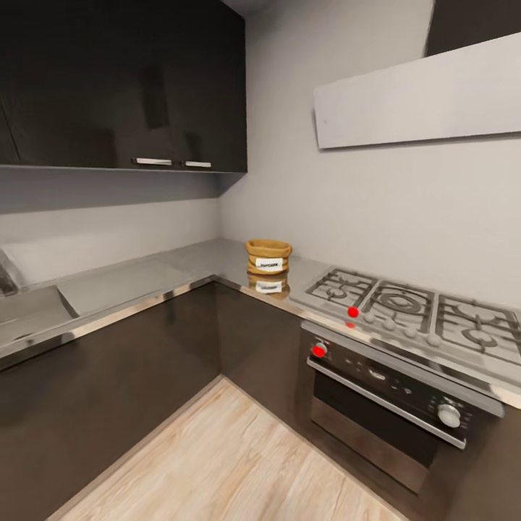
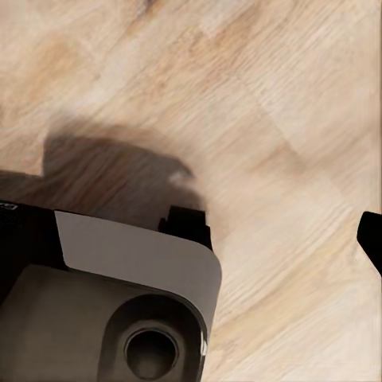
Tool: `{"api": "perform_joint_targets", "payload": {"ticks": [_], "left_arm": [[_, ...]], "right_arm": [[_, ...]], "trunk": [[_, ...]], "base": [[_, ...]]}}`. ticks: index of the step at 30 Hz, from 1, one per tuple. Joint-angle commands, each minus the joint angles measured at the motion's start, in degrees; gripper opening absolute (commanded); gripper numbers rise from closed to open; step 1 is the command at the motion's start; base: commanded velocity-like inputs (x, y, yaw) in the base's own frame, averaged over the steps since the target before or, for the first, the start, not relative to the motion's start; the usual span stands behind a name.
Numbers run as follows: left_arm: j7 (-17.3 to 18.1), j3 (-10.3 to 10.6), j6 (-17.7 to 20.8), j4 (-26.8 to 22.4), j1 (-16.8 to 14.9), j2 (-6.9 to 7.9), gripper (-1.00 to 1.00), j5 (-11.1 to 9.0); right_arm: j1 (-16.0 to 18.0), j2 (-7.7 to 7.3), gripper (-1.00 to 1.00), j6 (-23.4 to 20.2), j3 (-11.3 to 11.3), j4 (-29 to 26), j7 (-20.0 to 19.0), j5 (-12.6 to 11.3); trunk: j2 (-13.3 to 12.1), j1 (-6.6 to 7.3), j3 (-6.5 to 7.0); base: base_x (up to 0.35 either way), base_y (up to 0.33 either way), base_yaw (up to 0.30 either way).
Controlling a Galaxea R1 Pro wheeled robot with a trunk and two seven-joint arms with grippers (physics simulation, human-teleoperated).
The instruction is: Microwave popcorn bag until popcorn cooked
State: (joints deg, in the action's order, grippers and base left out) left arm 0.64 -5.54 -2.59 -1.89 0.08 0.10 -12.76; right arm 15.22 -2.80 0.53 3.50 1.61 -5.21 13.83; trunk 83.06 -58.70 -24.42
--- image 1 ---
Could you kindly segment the popcorn bag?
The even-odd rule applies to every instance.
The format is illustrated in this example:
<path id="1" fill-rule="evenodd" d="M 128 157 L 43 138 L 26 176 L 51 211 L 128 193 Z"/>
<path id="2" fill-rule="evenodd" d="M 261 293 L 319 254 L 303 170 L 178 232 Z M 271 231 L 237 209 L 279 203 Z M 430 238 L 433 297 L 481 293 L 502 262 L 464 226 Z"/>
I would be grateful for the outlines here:
<path id="1" fill-rule="evenodd" d="M 275 240 L 248 240 L 245 243 L 252 274 L 276 275 L 289 270 L 289 255 L 293 247 L 288 242 Z"/>

